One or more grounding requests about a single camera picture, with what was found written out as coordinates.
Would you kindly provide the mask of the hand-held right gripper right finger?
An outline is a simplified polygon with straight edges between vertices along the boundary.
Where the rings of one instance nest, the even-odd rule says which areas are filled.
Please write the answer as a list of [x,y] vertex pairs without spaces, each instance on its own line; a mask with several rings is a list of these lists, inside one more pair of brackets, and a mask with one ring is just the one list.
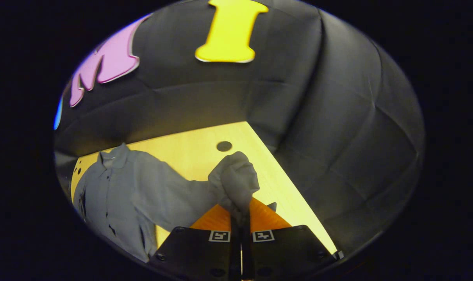
[[292,226],[272,208],[251,199],[241,229],[245,281],[304,281],[337,261],[306,225]]

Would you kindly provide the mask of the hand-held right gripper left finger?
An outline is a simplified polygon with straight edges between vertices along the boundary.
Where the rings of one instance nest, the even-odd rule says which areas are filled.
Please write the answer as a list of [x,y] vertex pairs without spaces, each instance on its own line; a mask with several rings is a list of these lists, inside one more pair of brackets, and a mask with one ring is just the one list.
[[149,265],[173,281],[239,281],[238,224],[225,208],[213,206],[190,227],[175,227]]

